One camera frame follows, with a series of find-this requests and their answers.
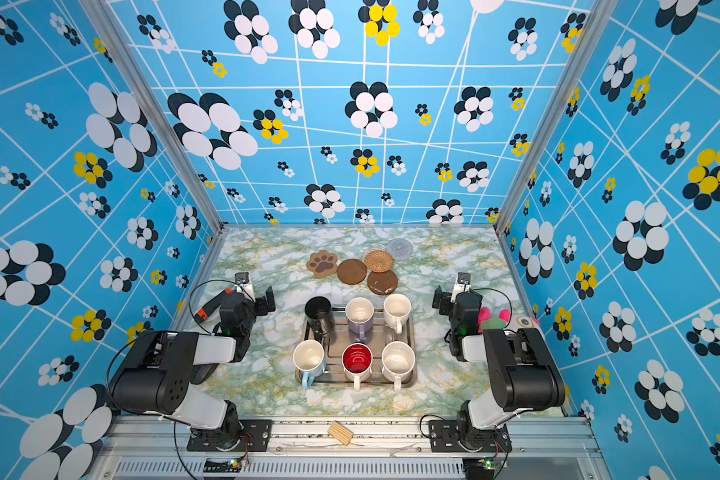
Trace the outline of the scratched brown round coaster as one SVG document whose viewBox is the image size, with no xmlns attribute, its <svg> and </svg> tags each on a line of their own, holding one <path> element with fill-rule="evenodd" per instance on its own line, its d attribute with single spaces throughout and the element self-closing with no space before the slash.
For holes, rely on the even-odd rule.
<svg viewBox="0 0 720 480">
<path fill-rule="evenodd" d="M 395 292 L 398 287 L 398 277 L 392 271 L 371 272 L 367 278 L 368 289 L 380 296 L 387 296 Z"/>
</svg>

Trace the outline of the grey blue knitted coaster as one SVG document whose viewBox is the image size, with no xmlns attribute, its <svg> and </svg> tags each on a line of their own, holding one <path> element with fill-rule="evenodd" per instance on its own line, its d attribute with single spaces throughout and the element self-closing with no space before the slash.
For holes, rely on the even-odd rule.
<svg viewBox="0 0 720 480">
<path fill-rule="evenodd" d="M 414 245 L 405 238 L 394 238 L 386 244 L 385 251 L 395 261 L 405 260 L 413 255 Z"/>
</svg>

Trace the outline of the woven rattan coaster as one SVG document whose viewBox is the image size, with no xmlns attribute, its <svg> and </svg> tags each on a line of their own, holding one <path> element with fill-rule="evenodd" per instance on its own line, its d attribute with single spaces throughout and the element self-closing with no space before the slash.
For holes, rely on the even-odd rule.
<svg viewBox="0 0 720 480">
<path fill-rule="evenodd" d="M 365 254 L 363 262 L 374 273 L 390 271 L 394 266 L 394 258 L 385 250 L 372 250 Z"/>
</svg>

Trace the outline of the dark brown round coaster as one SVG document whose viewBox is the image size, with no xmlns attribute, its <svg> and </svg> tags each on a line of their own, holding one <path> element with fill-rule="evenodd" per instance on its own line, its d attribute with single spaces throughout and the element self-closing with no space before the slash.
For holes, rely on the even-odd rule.
<svg viewBox="0 0 720 480">
<path fill-rule="evenodd" d="M 368 268 L 363 261 L 347 259 L 338 265 L 336 275 L 344 284 L 357 285 L 365 280 L 367 272 Z"/>
</svg>

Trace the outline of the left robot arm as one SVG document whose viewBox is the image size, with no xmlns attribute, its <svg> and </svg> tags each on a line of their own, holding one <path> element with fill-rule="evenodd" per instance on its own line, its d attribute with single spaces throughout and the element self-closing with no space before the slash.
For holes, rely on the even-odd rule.
<svg viewBox="0 0 720 480">
<path fill-rule="evenodd" d="M 213 297 L 195 314 L 219 323 L 211 334 L 150 331 L 139 335 L 108 380 L 115 408 L 135 415 L 161 415 L 190 428 L 192 452 L 264 452 L 270 420 L 242 420 L 236 405 L 198 386 L 223 364 L 241 362 L 250 348 L 255 321 L 276 310 L 272 288 L 256 297 L 249 283 L 238 283 Z"/>
</svg>

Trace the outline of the paw shaped cork coaster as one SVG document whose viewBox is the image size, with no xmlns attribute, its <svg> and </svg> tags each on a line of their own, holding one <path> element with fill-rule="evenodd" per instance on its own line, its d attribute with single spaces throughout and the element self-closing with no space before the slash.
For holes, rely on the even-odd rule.
<svg viewBox="0 0 720 480">
<path fill-rule="evenodd" d="M 335 253 L 320 250 L 312 253 L 306 262 L 309 272 L 317 279 L 325 278 L 336 273 L 338 269 L 338 257 Z"/>
</svg>

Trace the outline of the pink plush toy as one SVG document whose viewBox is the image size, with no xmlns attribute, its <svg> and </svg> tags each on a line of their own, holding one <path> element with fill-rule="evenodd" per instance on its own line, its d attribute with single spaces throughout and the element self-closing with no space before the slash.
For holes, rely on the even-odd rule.
<svg viewBox="0 0 720 480">
<path fill-rule="evenodd" d="M 491 310 L 482 307 L 478 316 L 478 332 L 482 333 L 488 329 L 503 329 L 518 331 L 523 328 L 540 330 L 540 324 L 536 319 L 528 316 L 513 316 L 509 309 L 501 310 L 497 316 L 493 316 Z"/>
</svg>

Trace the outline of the black mug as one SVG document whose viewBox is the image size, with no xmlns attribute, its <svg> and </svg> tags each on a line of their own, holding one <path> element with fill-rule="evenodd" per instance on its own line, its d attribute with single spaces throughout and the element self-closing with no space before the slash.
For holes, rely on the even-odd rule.
<svg viewBox="0 0 720 480">
<path fill-rule="evenodd" d="M 304 311 L 316 341 L 321 342 L 326 335 L 334 331 L 335 319 L 332 304 L 328 298 L 317 296 L 309 299 Z"/>
</svg>

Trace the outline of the white mug front right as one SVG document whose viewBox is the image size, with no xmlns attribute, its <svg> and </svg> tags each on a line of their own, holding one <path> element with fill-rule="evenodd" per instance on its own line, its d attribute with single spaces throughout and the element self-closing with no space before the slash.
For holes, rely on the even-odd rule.
<svg viewBox="0 0 720 480">
<path fill-rule="evenodd" d="M 393 383 L 395 393 L 400 393 L 402 383 L 408 379 L 416 364 L 413 348 L 402 341 L 387 344 L 382 351 L 382 374 Z"/>
</svg>

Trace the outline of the metal tray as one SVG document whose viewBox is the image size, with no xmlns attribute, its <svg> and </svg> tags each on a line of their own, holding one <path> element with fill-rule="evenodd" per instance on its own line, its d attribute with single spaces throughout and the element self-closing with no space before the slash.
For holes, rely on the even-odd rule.
<svg viewBox="0 0 720 480">
<path fill-rule="evenodd" d="M 357 333 L 343 306 L 332 309 L 331 328 L 304 324 L 294 350 L 295 376 L 304 388 L 325 384 L 358 390 L 364 386 L 388 386 L 395 391 L 412 386 L 417 379 L 413 321 L 397 331 L 389 326 L 377 307 L 370 329 Z"/>
</svg>

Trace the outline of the purple mug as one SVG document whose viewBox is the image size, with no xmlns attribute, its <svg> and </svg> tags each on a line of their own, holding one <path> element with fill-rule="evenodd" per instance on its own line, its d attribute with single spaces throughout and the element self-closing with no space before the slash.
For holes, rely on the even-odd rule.
<svg viewBox="0 0 720 480">
<path fill-rule="evenodd" d="M 365 343 L 373 330 L 374 305 L 363 297 L 351 299 L 345 307 L 348 329 L 357 339 Z"/>
</svg>

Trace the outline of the small wooden block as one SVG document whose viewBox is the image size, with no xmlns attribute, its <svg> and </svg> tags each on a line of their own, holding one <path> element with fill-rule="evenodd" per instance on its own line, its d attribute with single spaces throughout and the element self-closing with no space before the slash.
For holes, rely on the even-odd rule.
<svg viewBox="0 0 720 480">
<path fill-rule="evenodd" d="M 354 438 L 354 433 L 338 421 L 329 425 L 327 433 L 343 446 L 349 446 Z"/>
</svg>

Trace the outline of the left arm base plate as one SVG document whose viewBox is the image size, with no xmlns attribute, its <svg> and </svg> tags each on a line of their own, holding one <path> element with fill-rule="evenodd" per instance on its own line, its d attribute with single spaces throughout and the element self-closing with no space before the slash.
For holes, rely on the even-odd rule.
<svg viewBox="0 0 720 480">
<path fill-rule="evenodd" d="M 215 430 L 191 429 L 190 452 L 265 452 L 271 438 L 271 420 L 237 420 Z"/>
</svg>

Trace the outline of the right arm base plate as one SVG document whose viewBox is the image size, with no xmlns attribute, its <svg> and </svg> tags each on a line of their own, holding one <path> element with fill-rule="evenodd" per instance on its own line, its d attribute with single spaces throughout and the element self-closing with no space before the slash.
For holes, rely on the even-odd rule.
<svg viewBox="0 0 720 480">
<path fill-rule="evenodd" d="M 434 453 L 504 454 L 512 451 L 506 426 L 498 429 L 475 429 L 457 420 L 430 420 L 425 433 Z"/>
</svg>

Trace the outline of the aluminium front rail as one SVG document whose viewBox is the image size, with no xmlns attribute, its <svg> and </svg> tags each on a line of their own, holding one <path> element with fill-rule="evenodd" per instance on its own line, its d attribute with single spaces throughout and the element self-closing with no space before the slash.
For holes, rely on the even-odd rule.
<svg viewBox="0 0 720 480">
<path fill-rule="evenodd" d="M 119 420 L 92 479 L 608 479 L 589 424 L 524 418 L 508 425 L 512 451 L 434 453 L 415 417 L 281 417 L 265 452 L 190 452 L 187 427 L 146 418 Z M 338 421 L 349 446 L 327 433 Z"/>
</svg>

